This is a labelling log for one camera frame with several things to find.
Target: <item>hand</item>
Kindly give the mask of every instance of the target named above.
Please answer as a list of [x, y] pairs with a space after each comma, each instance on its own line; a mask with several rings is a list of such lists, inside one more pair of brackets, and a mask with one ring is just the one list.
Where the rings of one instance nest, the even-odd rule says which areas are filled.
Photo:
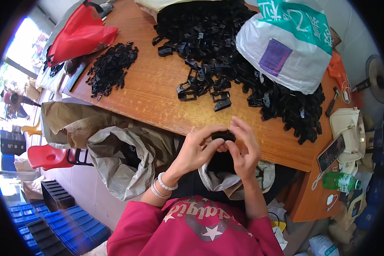
[[253, 128], [242, 119], [232, 116], [230, 131], [244, 142], [241, 154], [239, 153], [239, 148], [233, 141], [225, 142], [232, 155], [236, 174], [242, 182], [256, 178], [255, 168], [260, 161], [260, 146], [257, 143]]
[[221, 150], [219, 147], [224, 146], [225, 142], [221, 138], [212, 140], [212, 133], [216, 131], [226, 131], [227, 129], [228, 128], [223, 125], [212, 125], [205, 126], [200, 131], [191, 131], [188, 133], [178, 157], [170, 167], [172, 171], [181, 177], [185, 173], [196, 170], [209, 161], [216, 150]]

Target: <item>bottle cap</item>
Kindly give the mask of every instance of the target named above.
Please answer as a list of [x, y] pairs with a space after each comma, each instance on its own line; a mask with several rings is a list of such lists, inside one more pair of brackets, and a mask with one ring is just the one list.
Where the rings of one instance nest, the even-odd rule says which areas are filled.
[[360, 186], [361, 186], [361, 181], [360, 181], [360, 180], [357, 180], [357, 181], [355, 182], [355, 189], [359, 189]]

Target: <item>person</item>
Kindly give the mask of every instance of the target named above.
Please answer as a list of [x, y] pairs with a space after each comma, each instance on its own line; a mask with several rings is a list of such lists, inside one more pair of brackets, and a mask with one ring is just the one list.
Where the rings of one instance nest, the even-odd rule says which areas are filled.
[[3, 90], [0, 94], [0, 96], [3, 98], [3, 100], [6, 104], [11, 105], [11, 109], [13, 111], [17, 111], [18, 117], [26, 118], [27, 120], [29, 120], [30, 116], [27, 115], [27, 112], [24, 110], [21, 103], [26, 103], [28, 105], [41, 107], [40, 104], [35, 103], [29, 97], [24, 96], [24, 95], [20, 96], [20, 95], [18, 95], [18, 93], [12, 93], [10, 91], [5, 92], [5, 90]]
[[[232, 117], [230, 131], [241, 139], [211, 139], [222, 125], [190, 132], [177, 158], [159, 174], [139, 202], [128, 202], [107, 242], [114, 255], [283, 255], [272, 231], [267, 205], [255, 177], [260, 147], [253, 128]], [[244, 187], [245, 211], [200, 195], [168, 200], [185, 174], [209, 161], [215, 151], [229, 151]]]

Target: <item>white beaded bracelet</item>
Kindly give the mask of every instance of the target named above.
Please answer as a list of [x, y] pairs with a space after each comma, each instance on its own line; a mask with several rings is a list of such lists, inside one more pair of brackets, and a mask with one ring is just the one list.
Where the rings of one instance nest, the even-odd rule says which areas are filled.
[[169, 191], [172, 191], [172, 190], [175, 190], [178, 188], [178, 182], [176, 183], [176, 185], [174, 187], [168, 187], [164, 184], [164, 182], [162, 182], [162, 175], [164, 174], [165, 172], [161, 172], [159, 175], [158, 175], [158, 182], [159, 184], [161, 184], [161, 186], [166, 189], [166, 190], [169, 190]]
[[155, 196], [157, 196], [157, 197], [159, 197], [159, 198], [162, 198], [162, 199], [168, 199], [169, 197], [171, 197], [172, 192], [171, 192], [169, 195], [167, 195], [167, 196], [165, 196], [165, 195], [163, 195], [161, 192], [159, 192], [159, 190], [156, 188], [155, 181], [156, 181], [156, 179], [155, 179], [155, 180], [152, 182], [152, 184], [151, 184], [151, 191], [152, 191], [152, 193], [153, 193]]

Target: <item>hammer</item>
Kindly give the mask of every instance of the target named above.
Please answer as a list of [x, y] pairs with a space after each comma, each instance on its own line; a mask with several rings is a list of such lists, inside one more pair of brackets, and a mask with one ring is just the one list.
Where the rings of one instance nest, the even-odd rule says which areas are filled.
[[334, 98], [331, 100], [330, 105], [328, 105], [328, 108], [326, 110], [327, 117], [330, 117], [331, 115], [331, 111], [333, 110], [334, 102], [336, 101], [336, 98], [340, 98], [340, 92], [336, 86], [333, 87], [333, 90], [334, 90]]

